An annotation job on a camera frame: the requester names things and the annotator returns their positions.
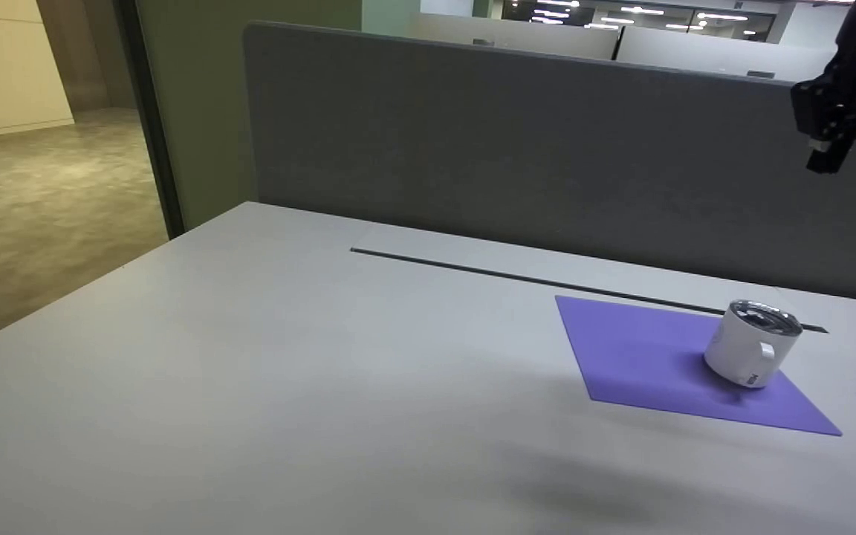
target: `floor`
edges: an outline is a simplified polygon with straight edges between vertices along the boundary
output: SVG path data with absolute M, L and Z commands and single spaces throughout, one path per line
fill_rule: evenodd
M 135 109 L 0 137 L 0 327 L 163 241 Z

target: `gray cubicle partition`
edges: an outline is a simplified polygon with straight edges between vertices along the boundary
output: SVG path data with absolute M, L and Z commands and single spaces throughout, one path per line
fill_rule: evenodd
M 258 198 L 856 293 L 856 152 L 806 171 L 787 87 L 251 27 Z

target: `purple mat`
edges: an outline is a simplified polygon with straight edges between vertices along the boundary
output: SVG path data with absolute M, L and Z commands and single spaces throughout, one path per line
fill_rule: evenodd
M 716 378 L 702 353 L 720 317 L 573 298 L 555 305 L 595 402 L 841 437 L 783 370 L 757 391 Z

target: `metal cup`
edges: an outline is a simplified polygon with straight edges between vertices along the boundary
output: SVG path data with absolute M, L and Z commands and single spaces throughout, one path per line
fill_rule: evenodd
M 760 388 L 774 381 L 802 324 L 774 305 L 731 299 L 704 361 L 725 381 Z

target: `white table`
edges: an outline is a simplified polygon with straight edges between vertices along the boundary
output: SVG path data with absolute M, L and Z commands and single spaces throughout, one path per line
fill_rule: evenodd
M 830 327 L 818 437 L 595 403 L 555 289 Z M 856 299 L 240 205 L 0 333 L 0 535 L 848 535 Z

